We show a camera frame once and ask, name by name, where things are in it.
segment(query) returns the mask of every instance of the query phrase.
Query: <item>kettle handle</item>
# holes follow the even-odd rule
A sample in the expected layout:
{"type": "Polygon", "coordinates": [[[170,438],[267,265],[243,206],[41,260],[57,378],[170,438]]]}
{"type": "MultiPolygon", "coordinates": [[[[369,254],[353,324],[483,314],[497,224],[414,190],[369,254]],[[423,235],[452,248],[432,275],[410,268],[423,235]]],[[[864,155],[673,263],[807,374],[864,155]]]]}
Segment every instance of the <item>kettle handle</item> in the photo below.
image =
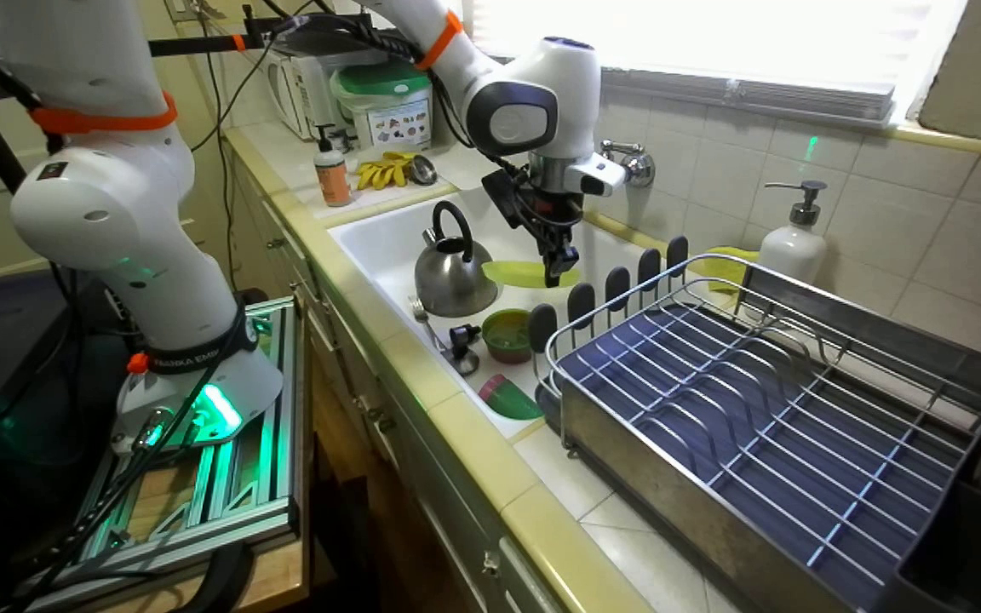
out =
{"type": "Polygon", "coordinates": [[[468,228],[468,219],[458,213],[458,206],[452,199],[438,199],[432,206],[432,238],[441,240],[441,213],[452,213],[452,221],[458,224],[458,245],[462,245],[462,263],[470,263],[470,228],[468,228]]]}

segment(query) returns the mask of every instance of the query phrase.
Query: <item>countertop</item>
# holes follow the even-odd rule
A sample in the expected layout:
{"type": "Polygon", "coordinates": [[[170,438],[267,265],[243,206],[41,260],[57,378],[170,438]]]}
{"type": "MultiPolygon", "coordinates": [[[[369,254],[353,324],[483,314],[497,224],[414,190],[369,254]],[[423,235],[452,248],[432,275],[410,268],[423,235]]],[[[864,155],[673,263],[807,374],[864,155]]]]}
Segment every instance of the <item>countertop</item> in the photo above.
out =
{"type": "Polygon", "coordinates": [[[318,190],[314,147],[292,138],[283,122],[238,124],[228,144],[285,228],[314,250],[327,283],[340,290],[343,314],[360,320],[384,369],[423,406],[567,609],[737,609],[704,567],[629,512],[607,481],[571,458],[545,421],[501,436],[470,406],[474,398],[458,388],[458,378],[423,338],[395,320],[387,302],[327,235],[327,228],[353,219],[474,190],[490,169],[487,161],[462,147],[430,151],[438,169],[432,187],[369,190],[347,206],[327,206],[318,190]]]}

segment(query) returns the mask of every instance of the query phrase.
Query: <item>soap dispenser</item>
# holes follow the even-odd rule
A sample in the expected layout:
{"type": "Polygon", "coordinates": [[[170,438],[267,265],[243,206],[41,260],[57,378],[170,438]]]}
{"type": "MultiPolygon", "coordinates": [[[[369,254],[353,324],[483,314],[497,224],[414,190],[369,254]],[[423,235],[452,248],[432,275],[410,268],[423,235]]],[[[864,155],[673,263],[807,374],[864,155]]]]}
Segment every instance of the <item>soap dispenser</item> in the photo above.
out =
{"type": "Polygon", "coordinates": [[[790,187],[801,190],[801,199],[790,211],[790,224],[773,228],[759,245],[759,265],[788,272],[805,283],[816,283],[824,265],[826,240],[810,228],[821,219],[816,196],[826,187],[824,179],[801,179],[801,184],[765,184],[765,187],[790,187]]]}

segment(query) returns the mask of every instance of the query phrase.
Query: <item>yellow object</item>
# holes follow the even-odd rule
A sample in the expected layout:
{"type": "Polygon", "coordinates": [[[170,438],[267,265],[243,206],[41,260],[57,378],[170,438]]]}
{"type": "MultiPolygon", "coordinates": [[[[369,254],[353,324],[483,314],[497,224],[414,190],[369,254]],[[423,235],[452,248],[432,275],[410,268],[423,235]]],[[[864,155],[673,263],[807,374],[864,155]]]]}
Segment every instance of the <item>yellow object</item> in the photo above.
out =
{"type": "Polygon", "coordinates": [[[404,187],[410,173],[404,165],[414,161],[411,151],[384,151],[381,161],[364,161],[353,169],[357,190],[384,190],[384,187],[404,187]]]}
{"type": "MultiPolygon", "coordinates": [[[[497,287],[535,287],[535,290],[547,290],[545,287],[545,265],[541,263],[483,263],[483,275],[497,287]]],[[[567,268],[560,275],[560,287],[571,287],[580,283],[581,272],[580,268],[567,268]]]]}
{"type": "Polygon", "coordinates": [[[759,250],[747,250],[737,245],[716,245],[716,248],[703,250],[689,265],[689,272],[707,278],[713,291],[737,291],[743,287],[747,263],[757,263],[757,260],[759,260],[759,250]]]}

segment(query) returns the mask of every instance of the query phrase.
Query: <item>wire dish rack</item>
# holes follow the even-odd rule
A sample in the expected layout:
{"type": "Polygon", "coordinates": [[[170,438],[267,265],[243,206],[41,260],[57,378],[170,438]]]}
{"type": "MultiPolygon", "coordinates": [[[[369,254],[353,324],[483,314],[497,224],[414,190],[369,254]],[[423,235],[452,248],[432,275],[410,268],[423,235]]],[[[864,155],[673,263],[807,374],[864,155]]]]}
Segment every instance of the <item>wire dish rack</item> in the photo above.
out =
{"type": "Polygon", "coordinates": [[[870,609],[976,442],[981,355],[703,260],[547,340],[560,431],[763,609],[870,609]]]}

